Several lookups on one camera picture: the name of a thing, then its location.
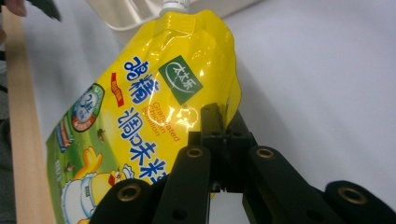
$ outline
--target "cartoon character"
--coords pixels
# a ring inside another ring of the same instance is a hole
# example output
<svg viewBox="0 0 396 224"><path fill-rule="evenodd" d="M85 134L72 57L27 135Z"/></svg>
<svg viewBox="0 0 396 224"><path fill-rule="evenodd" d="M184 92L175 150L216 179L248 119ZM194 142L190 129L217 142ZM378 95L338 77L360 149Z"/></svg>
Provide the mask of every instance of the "cartoon character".
<svg viewBox="0 0 396 224"><path fill-rule="evenodd" d="M128 164L124 164L122 172L97 174L103 155L96 155L92 147L85 149L82 157L84 166L62 190L64 219L69 224L89 223L96 205L111 187L121 180L134 178L134 172Z"/></svg>

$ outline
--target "yellow pouch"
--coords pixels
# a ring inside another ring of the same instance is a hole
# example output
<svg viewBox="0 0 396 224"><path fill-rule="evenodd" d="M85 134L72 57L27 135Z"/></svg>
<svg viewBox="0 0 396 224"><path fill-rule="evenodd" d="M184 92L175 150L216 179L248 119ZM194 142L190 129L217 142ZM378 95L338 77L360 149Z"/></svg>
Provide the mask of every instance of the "yellow pouch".
<svg viewBox="0 0 396 224"><path fill-rule="evenodd" d="M168 175L203 106L216 103L226 127L241 98L235 68L233 35L209 10L143 25L47 141L57 223L89 220L121 180Z"/></svg>

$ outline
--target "black object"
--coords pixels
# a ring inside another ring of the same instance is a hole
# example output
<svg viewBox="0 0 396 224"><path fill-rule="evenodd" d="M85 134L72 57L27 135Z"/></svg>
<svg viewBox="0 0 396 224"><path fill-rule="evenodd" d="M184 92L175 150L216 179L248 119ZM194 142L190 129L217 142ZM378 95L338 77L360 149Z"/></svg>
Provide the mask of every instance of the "black object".
<svg viewBox="0 0 396 224"><path fill-rule="evenodd" d="M243 192L251 223L396 223L396 214L358 185L311 187L278 151L257 146L239 112L225 130L218 106L207 105L201 122L170 175L151 186L121 181L90 223L207 223L209 194L221 189Z"/></svg>
<svg viewBox="0 0 396 224"><path fill-rule="evenodd" d="M27 0L33 6L41 9L47 16L52 19L56 19L58 21L61 20L61 14L58 11L58 8L53 3L53 0ZM5 5L5 0L0 0L0 5Z"/></svg>

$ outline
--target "red label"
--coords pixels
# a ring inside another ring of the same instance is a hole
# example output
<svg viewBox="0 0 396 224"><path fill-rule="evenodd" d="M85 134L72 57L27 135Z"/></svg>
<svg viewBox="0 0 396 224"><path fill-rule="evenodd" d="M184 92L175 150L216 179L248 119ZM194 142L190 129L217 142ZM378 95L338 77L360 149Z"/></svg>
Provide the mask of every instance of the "red label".
<svg viewBox="0 0 396 224"><path fill-rule="evenodd" d="M122 97L122 91L119 88L119 86L117 85L117 73L111 74L111 91L116 96L118 107L123 106L124 102L123 102L123 97Z"/></svg>

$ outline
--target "white cap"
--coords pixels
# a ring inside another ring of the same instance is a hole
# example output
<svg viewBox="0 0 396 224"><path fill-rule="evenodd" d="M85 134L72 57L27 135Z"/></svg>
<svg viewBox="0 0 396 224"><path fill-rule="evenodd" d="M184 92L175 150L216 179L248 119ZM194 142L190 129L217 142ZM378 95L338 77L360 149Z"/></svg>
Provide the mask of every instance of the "white cap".
<svg viewBox="0 0 396 224"><path fill-rule="evenodd" d="M188 13L189 10L190 0L163 0L163 10L160 15L162 16L168 11Z"/></svg>

